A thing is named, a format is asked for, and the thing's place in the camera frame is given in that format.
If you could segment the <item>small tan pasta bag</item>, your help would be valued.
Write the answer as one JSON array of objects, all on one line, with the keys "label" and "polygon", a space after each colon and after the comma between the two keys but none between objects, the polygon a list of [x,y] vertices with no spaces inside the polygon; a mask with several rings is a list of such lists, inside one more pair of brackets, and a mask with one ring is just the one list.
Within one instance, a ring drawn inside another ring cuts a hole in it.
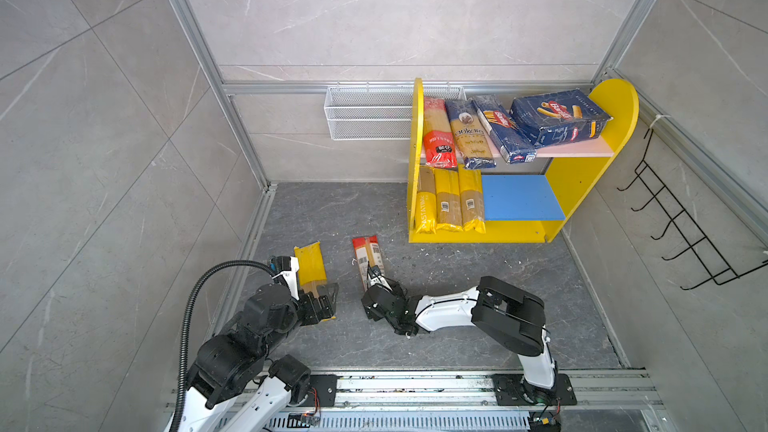
[{"label": "small tan pasta bag", "polygon": [[299,260],[299,295],[304,291],[313,292],[317,297],[317,286],[322,283],[331,283],[327,279],[320,243],[295,247],[294,255]]}]

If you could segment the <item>red white spaghetti bag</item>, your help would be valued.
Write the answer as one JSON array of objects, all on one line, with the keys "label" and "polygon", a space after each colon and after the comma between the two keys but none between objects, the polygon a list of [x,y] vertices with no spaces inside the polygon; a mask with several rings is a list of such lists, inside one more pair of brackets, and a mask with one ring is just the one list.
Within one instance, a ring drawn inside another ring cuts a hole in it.
[{"label": "red white spaghetti bag", "polygon": [[363,290],[367,291],[368,281],[366,277],[367,266],[379,266],[383,275],[385,275],[384,263],[379,247],[377,236],[363,236],[352,239],[352,245],[355,252],[355,260],[359,268],[360,277],[363,283]]}]

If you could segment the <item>yellow Pastatime spaghetti bag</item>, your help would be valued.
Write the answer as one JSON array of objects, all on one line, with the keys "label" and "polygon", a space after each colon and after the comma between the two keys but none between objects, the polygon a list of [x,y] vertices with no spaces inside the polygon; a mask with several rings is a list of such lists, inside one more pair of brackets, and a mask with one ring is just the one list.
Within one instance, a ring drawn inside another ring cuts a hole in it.
[{"label": "yellow Pastatime spaghetti bag", "polygon": [[433,169],[420,166],[416,192],[415,231],[434,234],[436,225],[436,187]]}]

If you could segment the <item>red yellow pasta bag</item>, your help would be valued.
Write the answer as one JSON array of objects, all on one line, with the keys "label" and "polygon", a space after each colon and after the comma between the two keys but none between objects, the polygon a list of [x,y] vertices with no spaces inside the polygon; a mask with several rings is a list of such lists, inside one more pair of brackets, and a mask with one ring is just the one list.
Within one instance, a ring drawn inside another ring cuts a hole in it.
[{"label": "red yellow pasta bag", "polygon": [[443,99],[424,98],[423,147],[428,166],[440,169],[457,167],[455,143]]}]

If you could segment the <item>blue yellow spaghetti bag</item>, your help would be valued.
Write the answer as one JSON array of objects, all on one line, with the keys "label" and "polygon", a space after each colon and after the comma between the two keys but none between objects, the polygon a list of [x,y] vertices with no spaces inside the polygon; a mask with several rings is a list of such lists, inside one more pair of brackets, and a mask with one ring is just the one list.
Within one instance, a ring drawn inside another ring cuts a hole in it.
[{"label": "blue yellow spaghetti bag", "polygon": [[496,163],[473,103],[467,100],[447,100],[445,106],[464,168],[494,168]]}]

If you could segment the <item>blue Barilla spaghetti bag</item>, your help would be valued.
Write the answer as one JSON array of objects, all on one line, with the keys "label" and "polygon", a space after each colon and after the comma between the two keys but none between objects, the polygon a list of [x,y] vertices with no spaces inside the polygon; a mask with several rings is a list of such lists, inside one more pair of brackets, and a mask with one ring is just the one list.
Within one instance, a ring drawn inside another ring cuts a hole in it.
[{"label": "blue Barilla spaghetti bag", "polygon": [[536,149],[497,96],[479,95],[472,97],[471,102],[491,142],[505,162],[529,163],[536,158]]}]

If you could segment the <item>blue Barilla rigatoni box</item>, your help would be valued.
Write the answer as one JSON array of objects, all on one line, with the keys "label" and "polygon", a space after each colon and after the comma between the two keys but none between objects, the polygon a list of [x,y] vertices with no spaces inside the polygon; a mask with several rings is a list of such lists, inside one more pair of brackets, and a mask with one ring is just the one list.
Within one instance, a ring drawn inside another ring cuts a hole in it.
[{"label": "blue Barilla rigatoni box", "polygon": [[516,97],[511,116],[537,149],[596,139],[612,120],[578,89]]}]

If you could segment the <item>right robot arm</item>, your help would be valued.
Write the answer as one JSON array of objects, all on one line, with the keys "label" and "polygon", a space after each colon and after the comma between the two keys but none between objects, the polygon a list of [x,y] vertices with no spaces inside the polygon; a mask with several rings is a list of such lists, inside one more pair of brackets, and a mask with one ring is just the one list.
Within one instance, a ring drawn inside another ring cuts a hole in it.
[{"label": "right robot arm", "polygon": [[522,400],[549,405],[556,401],[558,369],[549,349],[542,299],[492,276],[477,286],[443,296],[406,295],[399,283],[380,279],[362,298],[366,315],[385,320],[399,335],[474,327],[518,356]]}]

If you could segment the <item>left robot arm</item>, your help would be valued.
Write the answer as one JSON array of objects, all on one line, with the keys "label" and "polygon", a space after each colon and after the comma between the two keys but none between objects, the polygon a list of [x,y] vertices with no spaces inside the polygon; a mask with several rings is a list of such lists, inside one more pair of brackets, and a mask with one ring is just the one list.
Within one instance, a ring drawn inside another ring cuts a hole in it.
[{"label": "left robot arm", "polygon": [[[198,295],[216,273],[238,267],[262,271],[270,282],[260,286],[190,361],[190,329]],[[338,291],[339,286],[325,277],[302,283],[299,259],[294,256],[277,256],[268,264],[229,260],[204,272],[193,285],[182,315],[176,399],[166,429],[200,431],[215,425],[294,330],[335,317]]]}]

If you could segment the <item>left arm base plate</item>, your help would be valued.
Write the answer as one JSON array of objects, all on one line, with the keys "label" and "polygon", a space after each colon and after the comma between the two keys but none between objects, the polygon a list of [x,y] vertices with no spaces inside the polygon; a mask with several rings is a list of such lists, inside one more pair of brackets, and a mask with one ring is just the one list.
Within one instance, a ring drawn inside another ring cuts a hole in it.
[{"label": "left arm base plate", "polygon": [[338,391],[339,377],[320,374],[301,378],[296,384],[287,384],[278,377],[266,377],[257,388],[254,397],[272,405],[282,399],[285,406],[332,407]]}]

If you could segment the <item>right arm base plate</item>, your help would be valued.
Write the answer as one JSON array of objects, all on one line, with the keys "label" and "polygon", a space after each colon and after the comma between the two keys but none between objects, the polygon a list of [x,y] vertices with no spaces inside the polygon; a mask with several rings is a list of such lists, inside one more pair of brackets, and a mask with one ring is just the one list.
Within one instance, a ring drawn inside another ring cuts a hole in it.
[{"label": "right arm base plate", "polygon": [[553,388],[533,386],[522,374],[491,375],[493,391],[499,406],[575,406],[578,404],[570,378],[558,374]]}]

